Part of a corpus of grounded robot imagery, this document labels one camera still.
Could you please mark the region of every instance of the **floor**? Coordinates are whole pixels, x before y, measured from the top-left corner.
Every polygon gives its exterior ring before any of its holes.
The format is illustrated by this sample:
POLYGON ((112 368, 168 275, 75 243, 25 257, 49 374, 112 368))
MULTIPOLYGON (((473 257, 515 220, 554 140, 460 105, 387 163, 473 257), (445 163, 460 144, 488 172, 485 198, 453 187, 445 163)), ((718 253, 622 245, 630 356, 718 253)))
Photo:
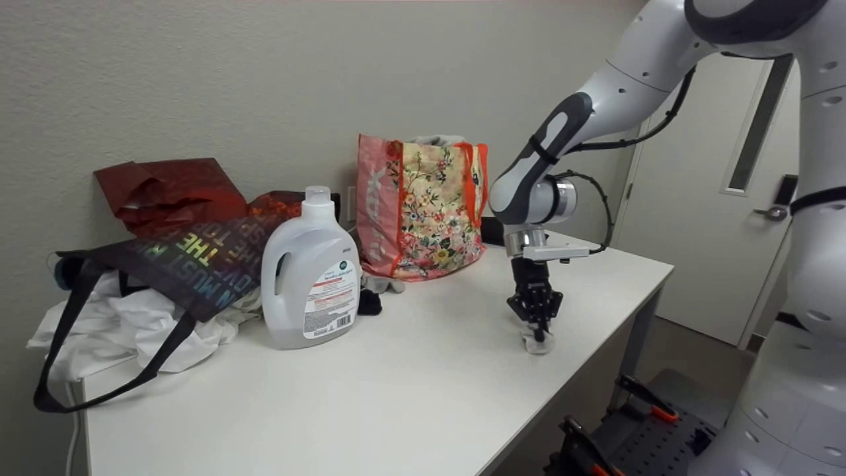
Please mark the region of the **floor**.
MULTIPOLYGON (((612 398, 613 378, 628 347, 628 328, 601 349, 558 402, 530 427, 521 442, 493 467, 489 476, 542 476, 551 455, 560 448, 560 422, 574 417, 596 427, 612 398)), ((723 340, 706 337, 669 320, 657 316, 640 356, 638 378, 652 381, 674 368, 715 393, 735 398, 753 356, 723 340)))

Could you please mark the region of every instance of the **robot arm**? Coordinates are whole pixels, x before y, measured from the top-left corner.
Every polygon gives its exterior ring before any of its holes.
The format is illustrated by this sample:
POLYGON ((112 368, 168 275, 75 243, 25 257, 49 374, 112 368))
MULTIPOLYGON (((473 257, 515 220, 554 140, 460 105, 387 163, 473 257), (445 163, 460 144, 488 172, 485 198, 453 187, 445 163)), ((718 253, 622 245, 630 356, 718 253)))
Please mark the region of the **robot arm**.
POLYGON ((605 65, 554 107, 498 177, 493 212, 506 224, 515 278, 515 295, 507 303, 530 324, 523 335, 530 351, 547 349, 547 323, 564 299, 547 280, 547 261, 592 250, 554 249, 546 239, 546 228, 570 220, 576 205, 576 187, 554 173, 558 155, 581 147, 584 140, 638 126, 708 52, 715 46, 689 25, 685 0, 652 0, 605 65))

